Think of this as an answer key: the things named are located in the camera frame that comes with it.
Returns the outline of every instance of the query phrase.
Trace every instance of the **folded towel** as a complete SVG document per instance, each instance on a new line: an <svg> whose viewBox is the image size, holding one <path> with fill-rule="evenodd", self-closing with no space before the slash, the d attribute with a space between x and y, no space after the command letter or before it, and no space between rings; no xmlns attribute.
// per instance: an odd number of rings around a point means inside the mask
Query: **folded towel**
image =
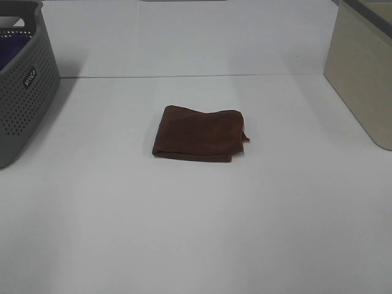
<svg viewBox="0 0 392 294"><path fill-rule="evenodd" d="M169 159L230 162L249 141L244 118L235 110L202 113L188 108L166 107L159 125L153 154Z"/></svg>
<svg viewBox="0 0 392 294"><path fill-rule="evenodd" d="M29 40L29 36L21 34L0 38L0 70L2 70L19 51L23 49Z"/></svg>

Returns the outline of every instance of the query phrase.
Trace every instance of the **basket handle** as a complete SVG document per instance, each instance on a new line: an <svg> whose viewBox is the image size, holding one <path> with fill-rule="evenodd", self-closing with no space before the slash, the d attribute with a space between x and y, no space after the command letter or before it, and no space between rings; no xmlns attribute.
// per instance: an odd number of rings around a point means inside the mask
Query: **basket handle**
<svg viewBox="0 0 392 294"><path fill-rule="evenodd" d="M37 28L35 11L38 5L38 1L0 1L0 17L20 17L24 28L33 34Z"/></svg>

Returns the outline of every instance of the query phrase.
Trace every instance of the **beige box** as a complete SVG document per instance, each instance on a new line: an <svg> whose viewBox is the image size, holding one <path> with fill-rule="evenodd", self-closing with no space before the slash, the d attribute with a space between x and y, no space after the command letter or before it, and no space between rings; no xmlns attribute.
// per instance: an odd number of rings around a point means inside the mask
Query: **beige box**
<svg viewBox="0 0 392 294"><path fill-rule="evenodd" d="M341 0L325 76L373 141L392 151L392 4Z"/></svg>

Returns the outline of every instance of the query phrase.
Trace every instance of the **brown towel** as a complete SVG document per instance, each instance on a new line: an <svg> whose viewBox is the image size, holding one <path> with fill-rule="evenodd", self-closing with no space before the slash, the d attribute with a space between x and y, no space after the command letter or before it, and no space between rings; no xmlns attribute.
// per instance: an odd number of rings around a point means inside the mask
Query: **brown towel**
<svg viewBox="0 0 392 294"><path fill-rule="evenodd" d="M153 154L170 159L230 162L243 151L244 118L235 110L202 113L168 106L159 124Z"/></svg>

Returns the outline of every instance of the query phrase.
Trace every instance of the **gray basket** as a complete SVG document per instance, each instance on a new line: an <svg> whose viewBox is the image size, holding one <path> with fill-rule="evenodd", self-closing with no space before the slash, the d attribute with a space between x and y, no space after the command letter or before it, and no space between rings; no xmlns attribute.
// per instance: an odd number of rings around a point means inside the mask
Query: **gray basket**
<svg viewBox="0 0 392 294"><path fill-rule="evenodd" d="M0 70L0 168L13 162L48 110L59 86L59 72L43 21L40 0L0 0L0 16L20 17L23 28L0 28L30 36Z"/></svg>

